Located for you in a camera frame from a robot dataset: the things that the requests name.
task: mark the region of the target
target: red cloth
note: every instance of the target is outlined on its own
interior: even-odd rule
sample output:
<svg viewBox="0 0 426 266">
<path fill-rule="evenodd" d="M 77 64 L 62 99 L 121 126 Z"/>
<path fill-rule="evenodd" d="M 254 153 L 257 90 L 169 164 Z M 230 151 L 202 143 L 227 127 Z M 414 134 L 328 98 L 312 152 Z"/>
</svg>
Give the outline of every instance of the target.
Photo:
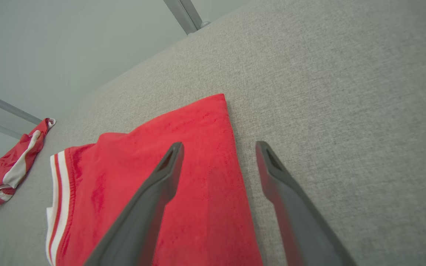
<svg viewBox="0 0 426 266">
<path fill-rule="evenodd" d="M 224 95 L 166 113 L 129 134 L 51 158 L 54 206 L 47 257 L 82 265 L 172 143 L 185 156 L 166 206 L 153 265 L 262 265 Z"/>
<path fill-rule="evenodd" d="M 0 158 L 0 205 L 10 200 L 17 185 L 24 179 L 37 154 L 44 146 L 44 138 L 55 124 L 46 118 L 29 135 L 22 135 L 19 142 Z"/>
</svg>

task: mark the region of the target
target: gray fabric surface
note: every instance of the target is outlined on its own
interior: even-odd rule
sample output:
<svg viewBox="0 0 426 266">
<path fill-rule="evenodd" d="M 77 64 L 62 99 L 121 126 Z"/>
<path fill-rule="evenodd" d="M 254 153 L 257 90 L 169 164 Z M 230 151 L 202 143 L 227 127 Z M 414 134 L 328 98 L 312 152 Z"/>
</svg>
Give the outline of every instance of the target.
<svg viewBox="0 0 426 266">
<path fill-rule="evenodd" d="M 46 265 L 49 155 L 225 93 L 265 265 L 284 265 L 267 141 L 360 265 L 426 265 L 426 1 L 252 3 L 86 97 L 0 207 L 0 265 Z"/>
</svg>

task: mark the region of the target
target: white wall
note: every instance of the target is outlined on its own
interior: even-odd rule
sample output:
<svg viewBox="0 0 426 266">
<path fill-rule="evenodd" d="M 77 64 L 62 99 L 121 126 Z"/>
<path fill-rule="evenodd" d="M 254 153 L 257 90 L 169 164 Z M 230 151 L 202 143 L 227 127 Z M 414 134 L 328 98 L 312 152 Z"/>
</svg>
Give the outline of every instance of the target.
<svg viewBox="0 0 426 266">
<path fill-rule="evenodd" d="M 0 126 L 4 126 L 22 135 L 29 133 L 35 127 L 35 124 L 0 108 Z"/>
<path fill-rule="evenodd" d="M 184 37 L 162 0 L 0 0 L 0 98 L 60 118 Z"/>
<path fill-rule="evenodd" d="M 191 0 L 203 21 L 213 22 L 251 0 Z"/>
</svg>

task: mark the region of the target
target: folded red fabric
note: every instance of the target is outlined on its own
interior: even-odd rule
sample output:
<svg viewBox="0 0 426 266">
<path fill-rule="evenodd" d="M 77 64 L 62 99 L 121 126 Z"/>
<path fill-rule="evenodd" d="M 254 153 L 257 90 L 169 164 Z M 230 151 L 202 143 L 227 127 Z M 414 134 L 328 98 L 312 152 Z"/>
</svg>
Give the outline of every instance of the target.
<svg viewBox="0 0 426 266">
<path fill-rule="evenodd" d="M 153 265 L 262 265 L 224 95 L 51 157 L 47 259 L 82 265 L 172 143 L 185 156 Z"/>
<path fill-rule="evenodd" d="M 42 150 L 45 135 L 54 124 L 53 118 L 42 120 L 29 135 L 22 135 L 19 142 L 0 158 L 0 205 L 14 195 L 17 185 L 24 179 Z"/>
</svg>

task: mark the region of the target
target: white trim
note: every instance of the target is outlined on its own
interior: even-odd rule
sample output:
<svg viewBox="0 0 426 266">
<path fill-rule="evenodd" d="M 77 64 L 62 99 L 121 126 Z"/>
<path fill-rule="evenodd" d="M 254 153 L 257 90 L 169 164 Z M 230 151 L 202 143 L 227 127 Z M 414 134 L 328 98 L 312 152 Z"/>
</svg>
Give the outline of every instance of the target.
<svg viewBox="0 0 426 266">
<path fill-rule="evenodd" d="M 12 195 L 6 194 L 5 192 L 2 192 L 3 188 L 10 188 L 10 185 L 0 185 L 0 199 L 4 201 L 8 201 L 12 198 Z"/>
<path fill-rule="evenodd" d="M 49 244 L 52 237 L 52 232 L 54 231 L 55 225 L 55 216 L 57 215 L 58 202 L 59 202 L 59 182 L 57 177 L 57 169 L 55 168 L 55 155 L 50 157 L 50 169 L 52 170 L 52 187 L 53 187 L 53 199 L 52 207 L 47 208 L 47 237 L 45 238 L 45 254 L 47 255 L 47 260 L 50 262 L 51 266 L 54 266 L 54 263 L 50 259 Z"/>
<path fill-rule="evenodd" d="M 32 150 L 32 148 L 34 148 L 36 145 L 35 142 L 39 139 L 40 135 L 41 133 L 39 130 L 34 132 L 27 149 L 22 153 L 21 157 L 17 159 L 11 169 L 4 175 L 3 184 L 10 185 L 12 188 L 16 188 L 17 185 L 19 185 L 19 182 L 26 175 L 26 155 L 30 150 Z"/>
<path fill-rule="evenodd" d="M 47 123 L 47 127 L 51 129 L 56 123 L 56 120 L 53 118 L 49 118 L 49 122 Z"/>
<path fill-rule="evenodd" d="M 67 225 L 68 219 L 68 211 L 70 206 L 70 181 L 68 179 L 68 170 L 65 161 L 65 151 L 61 151 L 57 154 L 58 162 L 59 162 L 59 171 L 60 171 L 60 179 L 61 179 L 61 187 L 58 187 L 58 177 L 57 170 L 55 165 L 55 156 L 52 155 L 50 158 L 50 164 L 52 166 L 52 179 L 54 183 L 54 201 L 52 203 L 52 214 L 48 215 L 47 219 L 49 220 L 49 228 L 47 230 L 47 237 L 45 239 L 45 246 L 47 252 L 47 259 L 51 263 L 52 266 L 56 265 L 57 259 L 57 250 L 61 241 L 62 236 L 64 235 L 65 227 Z M 61 189 L 61 204 L 58 205 L 59 198 L 59 189 Z M 57 228 L 54 228 L 55 219 L 57 215 L 57 210 L 60 207 L 60 216 Z M 50 239 L 52 237 L 53 230 L 55 230 L 54 240 L 52 242 L 52 246 L 49 250 Z"/>
</svg>

